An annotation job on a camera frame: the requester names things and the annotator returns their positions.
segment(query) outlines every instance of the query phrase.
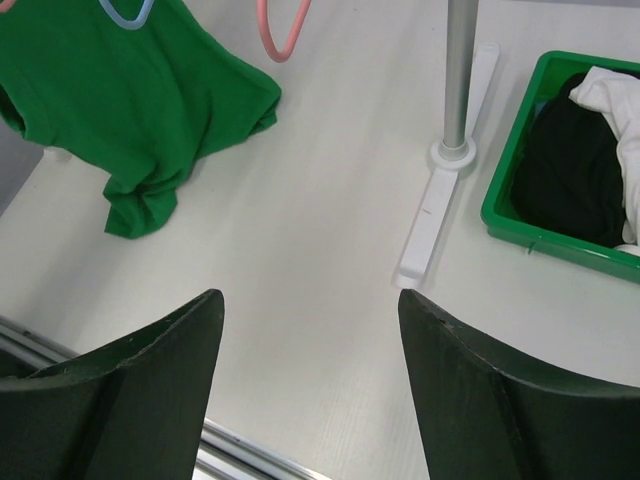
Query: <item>pink hook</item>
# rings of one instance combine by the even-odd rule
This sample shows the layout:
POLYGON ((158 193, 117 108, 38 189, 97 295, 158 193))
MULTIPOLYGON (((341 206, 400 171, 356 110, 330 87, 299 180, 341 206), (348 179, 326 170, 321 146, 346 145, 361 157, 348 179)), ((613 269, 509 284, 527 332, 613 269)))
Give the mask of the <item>pink hook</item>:
POLYGON ((298 41, 300 30, 302 30, 302 25, 304 24, 304 18, 307 16, 310 6, 311 0, 302 0, 300 3, 296 19, 293 21, 293 27, 291 27, 291 31, 287 37, 287 43, 284 46, 284 50, 280 52, 273 43, 273 37, 271 36, 271 30, 269 29, 268 0, 256 0, 260 38, 262 38, 264 49, 274 62, 282 63, 289 60, 289 57, 293 53, 293 48, 296 46, 296 42, 298 41))
POLYGON ((0 3, 0 13, 7 13, 16 1, 17 0, 4 0, 4 2, 0 3))

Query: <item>green garment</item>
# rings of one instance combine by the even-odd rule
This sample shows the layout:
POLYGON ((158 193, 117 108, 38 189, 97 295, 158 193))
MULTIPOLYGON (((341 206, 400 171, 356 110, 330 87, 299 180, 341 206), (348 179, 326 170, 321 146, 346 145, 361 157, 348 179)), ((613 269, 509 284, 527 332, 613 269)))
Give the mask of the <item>green garment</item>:
MULTIPOLYGON (((135 18, 142 0, 112 0, 135 18)), ((199 158, 276 122, 280 87, 222 48, 181 0, 118 27, 98 0, 18 0, 0 14, 0 115, 111 174, 105 230, 162 227, 199 158)))

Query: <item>green towel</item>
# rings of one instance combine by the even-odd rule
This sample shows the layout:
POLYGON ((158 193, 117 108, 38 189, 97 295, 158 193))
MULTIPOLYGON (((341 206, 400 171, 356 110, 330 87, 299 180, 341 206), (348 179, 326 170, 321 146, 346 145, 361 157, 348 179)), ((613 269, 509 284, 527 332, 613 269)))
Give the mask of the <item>green towel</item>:
MULTIPOLYGON (((112 0, 135 18, 142 0, 112 0)), ((162 227, 199 158, 276 122, 280 87, 222 48, 181 0, 118 27, 98 0, 19 0, 0 15, 0 115, 111 174, 105 230, 162 227)))

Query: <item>metal pole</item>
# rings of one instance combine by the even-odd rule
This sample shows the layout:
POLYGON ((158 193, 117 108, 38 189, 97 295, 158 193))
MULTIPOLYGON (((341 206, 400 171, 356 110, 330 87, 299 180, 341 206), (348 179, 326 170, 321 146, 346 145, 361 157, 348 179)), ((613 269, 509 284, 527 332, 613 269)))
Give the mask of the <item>metal pole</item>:
POLYGON ((465 124, 479 0, 449 0, 444 146, 464 156, 465 124))

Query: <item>hanger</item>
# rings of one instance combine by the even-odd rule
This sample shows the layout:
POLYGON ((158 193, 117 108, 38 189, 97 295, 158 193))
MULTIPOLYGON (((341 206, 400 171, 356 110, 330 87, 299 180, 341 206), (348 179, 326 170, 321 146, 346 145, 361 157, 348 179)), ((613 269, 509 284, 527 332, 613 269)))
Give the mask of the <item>hanger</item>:
POLYGON ((280 52, 273 43, 273 37, 269 28, 269 4, 268 0, 256 0, 256 9, 258 14, 258 30, 260 30, 260 38, 264 49, 267 51, 267 55, 271 57, 274 62, 282 63, 289 60, 289 57, 293 53, 293 48, 296 46, 300 30, 304 24, 304 18, 307 16, 309 7, 311 6, 311 0, 302 0, 296 19, 293 21, 293 27, 287 37, 284 50, 280 52))
POLYGON ((110 0, 99 0, 100 5, 102 5, 102 8, 107 13, 107 15, 109 15, 111 20, 113 20, 116 25, 124 28, 125 30, 138 30, 140 27, 142 27, 147 21, 149 13, 151 13, 151 7, 153 7, 154 1, 155 0, 144 0, 144 3, 140 8, 140 13, 138 13, 138 17, 135 20, 125 20, 120 16, 113 5, 111 5, 110 0))
POLYGON ((16 1, 17 0, 4 0, 4 2, 0 3, 0 13, 7 13, 16 1))

